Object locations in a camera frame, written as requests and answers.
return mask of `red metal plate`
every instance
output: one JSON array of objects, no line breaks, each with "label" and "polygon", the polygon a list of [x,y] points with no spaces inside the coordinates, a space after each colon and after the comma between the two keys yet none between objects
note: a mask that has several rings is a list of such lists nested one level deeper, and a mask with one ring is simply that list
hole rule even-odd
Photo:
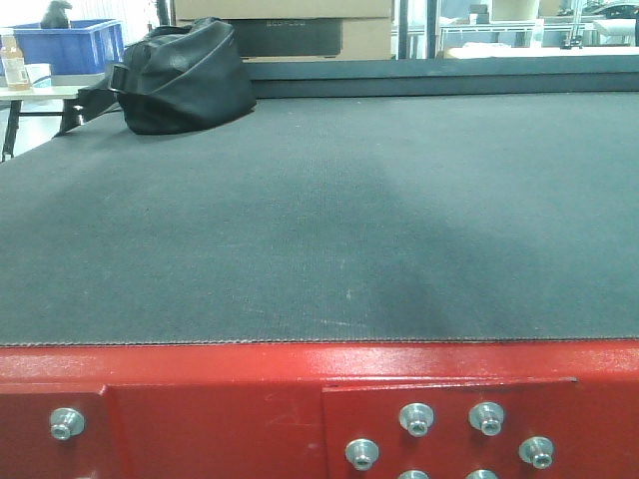
[{"label": "red metal plate", "polygon": [[[499,436],[468,425],[481,400],[506,409]],[[437,414],[423,439],[398,425],[412,401]],[[57,407],[86,433],[51,438]],[[557,449],[544,471],[517,457],[537,434]],[[381,447],[368,473],[343,456],[357,437]],[[3,479],[626,479],[637,437],[639,341],[0,349]]]}]

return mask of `plastic bottle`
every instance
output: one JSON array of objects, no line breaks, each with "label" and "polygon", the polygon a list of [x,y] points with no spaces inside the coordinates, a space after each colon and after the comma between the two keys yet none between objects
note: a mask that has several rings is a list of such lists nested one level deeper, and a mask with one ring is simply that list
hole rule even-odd
[{"label": "plastic bottle", "polygon": [[24,65],[24,54],[18,46],[16,37],[13,36],[13,30],[10,28],[0,29],[0,36],[2,37],[0,57],[2,57],[2,68],[7,87],[9,90],[29,90],[31,83]]},{"label": "plastic bottle", "polygon": [[543,30],[543,18],[536,19],[535,25],[532,27],[532,33],[530,34],[530,48],[541,48],[543,46]]}]

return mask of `blue plastic crate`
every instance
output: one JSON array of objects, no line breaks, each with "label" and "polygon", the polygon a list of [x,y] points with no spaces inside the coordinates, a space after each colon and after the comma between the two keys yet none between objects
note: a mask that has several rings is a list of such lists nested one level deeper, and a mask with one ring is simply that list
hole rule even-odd
[{"label": "blue plastic crate", "polygon": [[39,23],[16,25],[14,35],[27,63],[49,63],[53,75],[86,75],[122,61],[124,41],[119,20],[76,20],[69,29],[41,29]]}]

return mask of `hex bolt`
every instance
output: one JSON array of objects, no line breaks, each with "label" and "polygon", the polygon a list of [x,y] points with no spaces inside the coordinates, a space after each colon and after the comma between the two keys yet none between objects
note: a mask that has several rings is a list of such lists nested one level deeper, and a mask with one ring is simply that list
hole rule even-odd
[{"label": "hex bolt", "polygon": [[519,446],[519,457],[535,469],[547,469],[552,465],[554,445],[547,437],[531,437]]},{"label": "hex bolt", "polygon": [[399,424],[413,437],[423,437],[435,421],[435,413],[430,406],[414,402],[401,408]]},{"label": "hex bolt", "polygon": [[486,436],[496,436],[501,432],[504,417],[503,408],[494,402],[481,402],[468,413],[470,425]]},{"label": "hex bolt", "polygon": [[345,454],[357,471],[367,471],[379,459],[379,447],[369,439],[355,439],[348,443]]},{"label": "hex bolt", "polygon": [[499,479],[497,475],[488,471],[487,469],[480,469],[478,471],[471,472],[466,476],[466,479]]},{"label": "hex bolt", "polygon": [[397,479],[430,479],[428,474],[422,471],[406,471]]},{"label": "hex bolt", "polygon": [[84,431],[84,416],[69,407],[61,407],[51,413],[51,435],[59,441],[68,441]]}]

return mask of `black felt surface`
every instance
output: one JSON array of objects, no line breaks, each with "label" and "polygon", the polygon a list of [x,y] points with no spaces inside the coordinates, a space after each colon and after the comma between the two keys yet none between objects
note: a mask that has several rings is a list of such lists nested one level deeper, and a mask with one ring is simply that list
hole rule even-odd
[{"label": "black felt surface", "polygon": [[0,166],[0,341],[637,337],[637,112],[272,100],[173,137],[98,119]]}]

